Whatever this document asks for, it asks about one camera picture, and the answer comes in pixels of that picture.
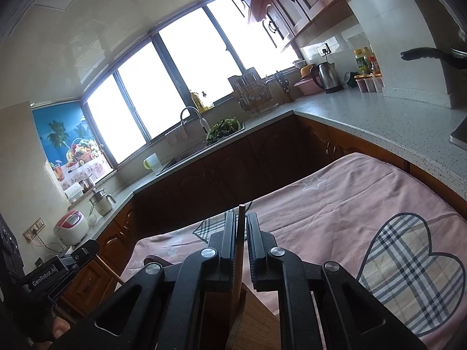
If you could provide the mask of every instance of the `electrical socket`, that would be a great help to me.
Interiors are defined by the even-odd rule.
[[[319,52],[319,55],[325,56],[325,55],[329,55],[331,53],[331,49],[329,48],[327,43],[324,43],[323,45],[318,47],[318,52]]]
[[[45,228],[45,223],[42,218],[39,217],[39,219],[23,233],[23,236],[26,238],[27,242],[31,242],[43,228]]]

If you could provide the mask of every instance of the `window frame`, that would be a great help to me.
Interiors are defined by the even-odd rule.
[[[179,122],[171,126],[170,128],[167,128],[164,132],[160,133],[159,135],[155,136],[155,138],[151,139],[148,130],[144,126],[143,121],[141,120],[140,116],[138,115],[138,112],[131,101],[131,97],[128,94],[128,91],[125,88],[125,84],[123,83],[123,80],[120,76],[120,73],[118,71],[118,68],[125,63],[129,58],[131,58],[135,53],[137,53],[139,50],[141,50],[144,46],[146,46],[148,43],[152,43],[157,55],[160,57],[165,69],[167,70],[167,73],[169,74],[172,82],[174,83],[178,93],[180,94],[180,97],[182,101],[184,102],[185,106],[191,106],[195,107],[195,104],[193,100],[191,99],[191,93],[183,80],[183,77],[181,76],[174,60],[172,59],[167,47],[165,46],[159,31],[168,26],[169,24],[177,21],[179,18],[185,16],[188,13],[191,13],[192,11],[195,11],[197,9],[203,9],[209,20],[211,21],[212,25],[216,29],[216,31],[219,33],[221,39],[223,40],[225,46],[226,46],[226,51],[228,51],[237,66],[239,67],[239,70],[242,75],[246,74],[247,70],[245,69],[242,61],[240,60],[240,57],[237,55],[237,52],[233,48],[232,44],[230,43],[227,35],[225,34],[224,30],[220,26],[219,22],[216,20],[212,12],[209,10],[207,7],[207,4],[210,2],[215,1],[215,0],[204,0],[201,3],[197,3],[195,5],[192,5],[191,7],[188,7],[187,9],[184,9],[183,11],[179,12],[178,14],[175,14],[171,18],[165,20],[164,22],[160,23],[157,25],[154,29],[148,31],[146,35],[143,37],[139,38],[134,44],[132,44],[126,51],[124,51],[121,55],[117,57],[115,62],[110,65],[107,69],[105,69],[86,89],[85,92],[83,93],[82,97],[79,99],[81,108],[83,110],[83,113],[86,117],[87,122],[89,125],[92,127],[92,131],[94,132],[94,135],[96,137],[96,140],[99,142],[99,145],[104,149],[105,154],[107,156],[107,159],[109,160],[110,165],[114,170],[117,170],[119,167],[123,166],[125,163],[129,162],[133,157],[135,157],[137,154],[145,150],[146,148],[150,147],[153,145],[155,142],[160,141],[166,133],[169,131],[173,130],[179,125]],[[297,47],[294,44],[291,44],[293,47],[295,53],[297,54],[298,58],[302,58],[303,56],[301,55],[300,51],[297,49]],[[94,91],[103,83],[104,80],[106,80],[108,77],[113,76],[115,79],[117,86],[120,90],[120,93],[123,97],[123,100],[125,101],[133,119],[136,122],[136,125],[138,126],[141,134],[143,135],[144,139],[146,140],[146,144],[140,147],[138,150],[135,152],[131,153],[128,157],[126,157],[123,161],[118,163],[113,154],[108,150],[106,141],[102,137],[102,134],[99,130],[99,127],[97,126],[93,114],[91,113],[89,106],[88,106],[88,99],[89,97],[94,93]],[[221,104],[222,102],[225,102],[229,100],[230,97],[229,95],[221,97],[219,100],[217,100],[217,104]],[[193,119],[196,119],[197,116],[196,114],[193,113],[193,111],[190,109],[189,110],[190,115],[184,120],[185,122],[190,122]]]

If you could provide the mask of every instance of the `plaid pattern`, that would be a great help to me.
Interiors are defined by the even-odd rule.
[[[431,252],[428,225],[412,213],[398,214],[380,229],[357,279],[418,337],[451,317],[465,289],[461,261]]]
[[[250,206],[251,206],[251,202],[247,204],[247,209],[246,209],[247,212],[248,212],[248,209],[250,209]],[[237,214],[238,208],[228,210],[227,212],[235,213],[235,220],[236,220],[235,223],[237,223],[238,222],[238,214]],[[204,221],[201,221],[199,226],[193,231],[193,234],[197,236],[199,239],[208,243],[209,237],[212,234],[217,233],[218,231],[224,230],[224,225],[226,224],[227,212],[220,213],[217,216],[213,216]],[[247,227],[245,226],[245,240],[246,239],[247,239]]]

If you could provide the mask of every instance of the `countertop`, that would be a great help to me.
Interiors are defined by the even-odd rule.
[[[160,174],[150,173],[115,196],[116,204],[97,220],[82,243],[97,238],[134,196],[159,180],[228,144],[287,116],[296,114],[343,130],[399,155],[439,179],[467,199],[467,152],[449,142],[449,136],[467,116],[466,109],[443,108],[425,102],[362,94],[349,88],[333,94],[315,94],[281,105],[245,122],[245,129],[207,147]]]

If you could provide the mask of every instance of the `rice cooker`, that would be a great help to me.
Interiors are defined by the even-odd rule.
[[[64,245],[76,245],[81,242],[89,230],[86,217],[79,210],[71,210],[54,227],[55,235]]]

